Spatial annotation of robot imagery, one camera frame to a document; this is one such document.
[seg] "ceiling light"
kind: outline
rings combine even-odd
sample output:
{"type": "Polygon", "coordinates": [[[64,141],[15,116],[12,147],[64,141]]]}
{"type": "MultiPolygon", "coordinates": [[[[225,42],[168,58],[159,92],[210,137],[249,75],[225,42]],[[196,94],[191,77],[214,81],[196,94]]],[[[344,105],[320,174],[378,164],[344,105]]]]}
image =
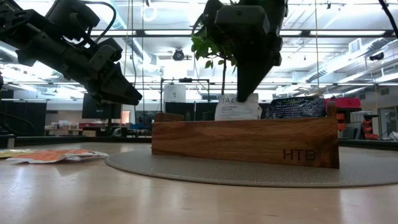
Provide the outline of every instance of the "ceiling light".
{"type": "Polygon", "coordinates": [[[23,101],[46,101],[47,99],[38,99],[38,98],[36,98],[36,99],[20,99],[20,100],[23,100],[23,101]]]}
{"type": "Polygon", "coordinates": [[[28,91],[36,91],[36,89],[34,87],[28,86],[28,85],[23,85],[23,84],[21,84],[21,85],[9,84],[8,86],[15,87],[15,88],[20,88],[20,89],[28,90],[28,91]]]}
{"type": "Polygon", "coordinates": [[[279,31],[279,35],[284,36],[284,35],[301,35],[302,31],[301,30],[281,30],[279,31]]]}
{"type": "Polygon", "coordinates": [[[379,86],[398,86],[398,83],[380,83],[379,86]]]}
{"type": "Polygon", "coordinates": [[[354,89],[354,90],[347,91],[347,92],[345,92],[344,94],[352,94],[352,93],[355,93],[355,92],[357,92],[357,91],[364,90],[365,88],[366,88],[366,87],[357,88],[357,89],[354,89]]]}
{"type": "Polygon", "coordinates": [[[147,30],[146,35],[191,35],[191,30],[147,30]]]}
{"type": "Polygon", "coordinates": [[[353,81],[354,79],[359,78],[361,76],[362,76],[362,74],[360,74],[360,73],[359,74],[355,74],[355,75],[351,75],[349,77],[346,77],[346,78],[340,80],[338,83],[344,83],[344,82],[353,81]]]}
{"type": "Polygon", "coordinates": [[[343,86],[371,86],[373,83],[338,83],[337,85],[343,86]]]}
{"type": "Polygon", "coordinates": [[[393,73],[393,74],[390,74],[390,75],[384,75],[384,76],[382,76],[380,78],[377,78],[375,81],[376,81],[376,83],[380,83],[380,82],[386,82],[386,81],[394,80],[396,78],[398,78],[398,73],[393,73]]]}
{"type": "Polygon", "coordinates": [[[17,53],[15,53],[15,51],[9,50],[9,49],[7,49],[5,47],[0,46],[0,50],[4,51],[7,54],[13,55],[14,57],[18,56],[17,53]]]}
{"type": "MultiPolygon", "coordinates": [[[[99,36],[104,32],[103,30],[93,30],[91,31],[92,36],[99,36]]],[[[137,35],[135,30],[109,30],[105,34],[107,36],[125,36],[125,35],[137,35]]]]}
{"type": "Polygon", "coordinates": [[[338,95],[341,95],[341,93],[324,94],[323,97],[325,99],[329,99],[332,98],[333,96],[338,96],[338,95]]]}
{"type": "Polygon", "coordinates": [[[46,85],[47,82],[8,82],[10,84],[25,84],[25,85],[46,85]]]}
{"type": "MultiPolygon", "coordinates": [[[[355,36],[367,36],[367,35],[383,35],[386,33],[384,30],[318,30],[318,35],[355,35],[355,36]]],[[[310,35],[317,35],[316,31],[311,31],[310,35]]]]}
{"type": "Polygon", "coordinates": [[[156,19],[156,17],[157,17],[157,8],[154,7],[153,4],[150,3],[150,0],[147,0],[147,4],[148,4],[147,7],[144,7],[144,6],[141,7],[141,16],[142,16],[142,19],[145,22],[150,22],[150,21],[153,21],[154,19],[156,19]],[[147,17],[146,14],[145,14],[145,11],[147,9],[151,9],[150,11],[152,11],[152,15],[150,17],[147,17]]]}
{"type": "Polygon", "coordinates": [[[49,83],[51,85],[80,85],[80,83],[59,83],[59,82],[53,82],[49,83]]]}

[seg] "wooden planter box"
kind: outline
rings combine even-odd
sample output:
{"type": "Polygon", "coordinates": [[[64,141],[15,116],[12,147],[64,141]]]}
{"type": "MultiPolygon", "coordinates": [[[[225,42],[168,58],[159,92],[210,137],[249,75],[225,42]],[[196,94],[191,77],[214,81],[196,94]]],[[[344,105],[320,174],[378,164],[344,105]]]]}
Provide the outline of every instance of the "wooden planter box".
{"type": "Polygon", "coordinates": [[[336,108],[328,117],[155,122],[152,153],[339,168],[336,108]]]}

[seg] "security camera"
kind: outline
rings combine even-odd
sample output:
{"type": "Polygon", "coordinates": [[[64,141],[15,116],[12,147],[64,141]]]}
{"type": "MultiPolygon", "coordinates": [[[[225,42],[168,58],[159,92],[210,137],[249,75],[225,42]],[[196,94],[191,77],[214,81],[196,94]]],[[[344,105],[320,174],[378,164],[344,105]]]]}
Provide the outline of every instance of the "security camera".
{"type": "Polygon", "coordinates": [[[184,60],[184,53],[182,52],[182,49],[176,49],[175,50],[175,52],[174,52],[174,54],[173,54],[173,59],[175,60],[175,61],[182,61],[182,60],[184,60]]]}
{"type": "Polygon", "coordinates": [[[372,56],[369,57],[369,59],[370,59],[371,61],[374,61],[374,60],[382,60],[383,58],[384,58],[384,53],[383,53],[383,52],[381,52],[381,53],[379,53],[379,54],[377,54],[377,55],[372,55],[372,56]]]}

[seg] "table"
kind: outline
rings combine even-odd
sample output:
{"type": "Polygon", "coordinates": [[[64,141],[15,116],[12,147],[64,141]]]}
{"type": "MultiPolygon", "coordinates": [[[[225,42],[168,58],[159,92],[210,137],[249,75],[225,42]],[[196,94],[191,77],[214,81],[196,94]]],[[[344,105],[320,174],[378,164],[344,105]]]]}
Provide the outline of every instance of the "table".
{"type": "MultiPolygon", "coordinates": [[[[112,154],[147,147],[88,142],[30,148],[112,154]]],[[[396,185],[276,189],[196,184],[121,172],[98,159],[46,165],[0,161],[0,198],[2,224],[363,224],[398,220],[396,185]]]]}

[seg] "monitor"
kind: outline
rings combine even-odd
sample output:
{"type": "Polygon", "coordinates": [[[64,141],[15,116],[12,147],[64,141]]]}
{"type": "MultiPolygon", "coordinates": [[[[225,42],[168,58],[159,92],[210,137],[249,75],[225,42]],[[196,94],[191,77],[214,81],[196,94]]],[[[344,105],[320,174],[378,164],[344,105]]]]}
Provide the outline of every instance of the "monitor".
{"type": "Polygon", "coordinates": [[[119,103],[103,103],[101,105],[89,95],[85,94],[83,100],[83,119],[120,119],[122,106],[119,103]]]}

